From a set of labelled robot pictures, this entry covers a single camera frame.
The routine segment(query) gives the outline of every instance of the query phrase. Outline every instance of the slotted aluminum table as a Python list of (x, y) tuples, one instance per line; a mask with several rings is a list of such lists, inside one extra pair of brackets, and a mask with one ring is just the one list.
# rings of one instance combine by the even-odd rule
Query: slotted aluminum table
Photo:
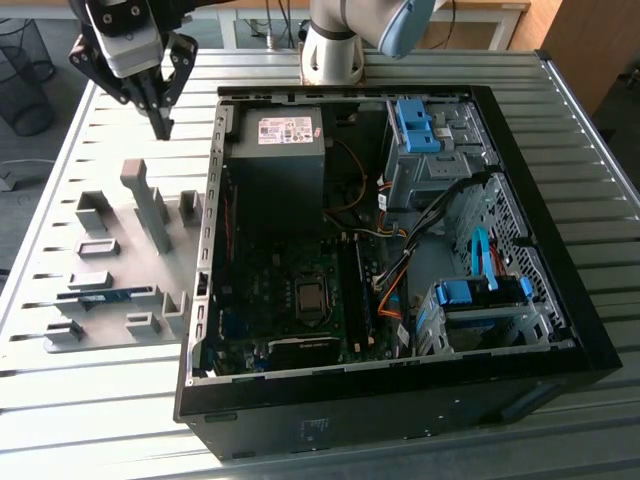
[(3, 478), (640, 477), (640, 203), (553, 64), (526, 53), (434, 51), (367, 62), (372, 84), (494, 88), (624, 368), (505, 428), (221, 465), (172, 420), (179, 345), (45, 353), (48, 310), (22, 307), (65, 283), (56, 275), (68, 273), (73, 251), (56, 251), (53, 263), (43, 249), (73, 247), (79, 192), (108, 194), (105, 172), (137, 157), (163, 195), (202, 192), (216, 88), (298, 82), (295, 53), (203, 51), (168, 143), (132, 106), (87, 87), (0, 300)]

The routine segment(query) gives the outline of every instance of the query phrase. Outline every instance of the blue plastic clip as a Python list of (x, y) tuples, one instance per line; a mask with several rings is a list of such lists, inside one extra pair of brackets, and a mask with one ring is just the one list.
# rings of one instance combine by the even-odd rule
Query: blue plastic clip
[(431, 115), (419, 99), (398, 100), (398, 123), (407, 139), (409, 153), (438, 153), (442, 146), (431, 130)]
[(533, 298), (533, 286), (531, 285), (529, 277), (520, 278), (520, 286), (522, 287), (524, 296), (531, 300)]
[(444, 288), (442, 288), (442, 285), (438, 285), (436, 287), (436, 296), (438, 297), (439, 305), (446, 305), (447, 303), (449, 303), (447, 293), (444, 291)]
[(473, 302), (469, 282), (466, 280), (450, 280), (442, 282), (450, 305), (461, 305)]
[[(480, 255), (482, 255), (482, 272), (480, 272)], [(498, 281), (493, 272), (493, 262), (491, 261), (491, 251), (489, 248), (489, 233), (484, 227), (476, 227), (471, 240), (471, 273), (473, 275), (484, 275), (489, 281), (489, 290), (498, 289)]]

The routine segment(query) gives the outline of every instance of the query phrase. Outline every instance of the power supply label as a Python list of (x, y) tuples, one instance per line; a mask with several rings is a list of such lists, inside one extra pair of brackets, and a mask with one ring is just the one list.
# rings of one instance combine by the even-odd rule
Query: power supply label
[(259, 145), (313, 143), (311, 117), (263, 118), (258, 123)]

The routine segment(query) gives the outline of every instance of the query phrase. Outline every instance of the sticker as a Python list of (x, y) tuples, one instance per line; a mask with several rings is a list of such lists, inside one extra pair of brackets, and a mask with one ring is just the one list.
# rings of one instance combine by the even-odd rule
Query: sticker
[(378, 208), (383, 212), (387, 211), (387, 196), (382, 193), (378, 194)]
[(449, 127), (434, 128), (433, 131), (435, 132), (436, 137), (453, 138), (453, 135), (451, 134), (451, 129)]
[(300, 424), (300, 439), (307, 442), (326, 440), (329, 430), (329, 419), (305, 420)]
[(87, 295), (80, 299), (81, 302), (104, 302), (105, 300), (104, 295)]
[(258, 123), (259, 145), (313, 143), (312, 134), (311, 117), (263, 118)]
[(409, 346), (409, 332), (407, 332), (407, 329), (404, 328), (402, 324), (398, 325), (398, 338), (404, 343), (405, 347)]

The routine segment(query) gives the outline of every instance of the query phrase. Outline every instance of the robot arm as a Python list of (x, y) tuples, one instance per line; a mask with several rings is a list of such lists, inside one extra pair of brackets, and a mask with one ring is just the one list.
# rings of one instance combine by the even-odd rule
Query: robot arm
[[(171, 107), (182, 93), (198, 51), (193, 38), (173, 30), (196, 8), (230, 1), (69, 0), (82, 22), (69, 60), (120, 103), (134, 102), (149, 118), (156, 138), (168, 140)], [(408, 54), (424, 33), (436, 1), (444, 2), (311, 0), (303, 76), (314, 84), (357, 82), (362, 73), (361, 67), (354, 67), (358, 35), (385, 55)], [(163, 78), (160, 64), (166, 50), (174, 71)]]

